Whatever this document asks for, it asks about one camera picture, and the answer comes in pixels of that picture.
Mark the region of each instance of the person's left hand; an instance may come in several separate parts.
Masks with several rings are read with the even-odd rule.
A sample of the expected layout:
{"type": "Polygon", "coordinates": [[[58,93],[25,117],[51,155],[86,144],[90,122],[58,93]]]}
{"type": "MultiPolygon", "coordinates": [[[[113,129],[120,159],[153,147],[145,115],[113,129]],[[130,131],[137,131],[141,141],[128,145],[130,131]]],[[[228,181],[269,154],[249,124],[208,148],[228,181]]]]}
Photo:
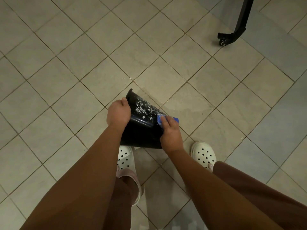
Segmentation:
{"type": "Polygon", "coordinates": [[[124,131],[131,117],[131,109],[125,97],[114,101],[108,109],[106,122],[108,126],[114,126],[124,131]]]}

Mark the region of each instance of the tile floor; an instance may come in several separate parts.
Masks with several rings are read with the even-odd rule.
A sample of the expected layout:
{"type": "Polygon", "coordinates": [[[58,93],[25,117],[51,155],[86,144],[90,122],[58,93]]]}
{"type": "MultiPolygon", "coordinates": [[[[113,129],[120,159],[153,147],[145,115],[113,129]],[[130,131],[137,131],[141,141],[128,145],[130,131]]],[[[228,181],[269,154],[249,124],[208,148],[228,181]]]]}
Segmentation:
{"type": "MultiPolygon", "coordinates": [[[[307,72],[289,78],[242,38],[221,48],[217,32],[231,30],[211,11],[220,0],[198,1],[0,0],[0,229],[20,228],[129,88],[180,119],[187,151],[205,141],[307,204],[307,72]]],[[[254,6],[306,50],[306,0],[254,6]]],[[[164,151],[134,156],[145,194],[131,229],[206,229],[164,151]]]]}

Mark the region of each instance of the person's right hand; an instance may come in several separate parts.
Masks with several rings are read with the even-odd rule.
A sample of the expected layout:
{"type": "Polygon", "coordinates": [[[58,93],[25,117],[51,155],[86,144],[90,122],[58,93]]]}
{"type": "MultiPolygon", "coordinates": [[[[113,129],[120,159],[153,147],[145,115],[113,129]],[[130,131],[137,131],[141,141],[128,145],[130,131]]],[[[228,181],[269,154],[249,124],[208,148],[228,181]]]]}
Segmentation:
{"type": "Polygon", "coordinates": [[[160,142],[163,150],[167,154],[184,150],[179,124],[170,116],[161,116],[161,122],[164,132],[160,142]]]}

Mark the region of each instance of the hand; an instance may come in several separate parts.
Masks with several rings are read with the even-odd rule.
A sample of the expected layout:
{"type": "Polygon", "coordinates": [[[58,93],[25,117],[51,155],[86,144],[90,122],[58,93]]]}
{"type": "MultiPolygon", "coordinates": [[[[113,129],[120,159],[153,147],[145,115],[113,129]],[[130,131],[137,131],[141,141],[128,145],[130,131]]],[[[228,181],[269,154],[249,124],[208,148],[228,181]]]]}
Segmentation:
{"type": "Polygon", "coordinates": [[[114,101],[108,109],[106,122],[112,126],[124,131],[131,117],[131,109],[125,97],[114,101]]]}
{"type": "Polygon", "coordinates": [[[160,142],[163,150],[167,154],[184,150],[179,124],[170,116],[161,116],[161,122],[164,132],[160,138],[160,142]]]}

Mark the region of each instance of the maroon pants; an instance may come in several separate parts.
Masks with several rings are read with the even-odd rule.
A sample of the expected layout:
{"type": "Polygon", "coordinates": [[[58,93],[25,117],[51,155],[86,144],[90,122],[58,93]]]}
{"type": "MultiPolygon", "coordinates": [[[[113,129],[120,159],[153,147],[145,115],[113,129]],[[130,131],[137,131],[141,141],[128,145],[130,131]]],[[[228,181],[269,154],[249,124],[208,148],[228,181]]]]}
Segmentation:
{"type": "MultiPolygon", "coordinates": [[[[307,207],[247,174],[216,162],[213,174],[222,179],[283,229],[307,229],[307,207]]],[[[130,230],[131,197],[126,184],[116,178],[103,230],[130,230]]]]}

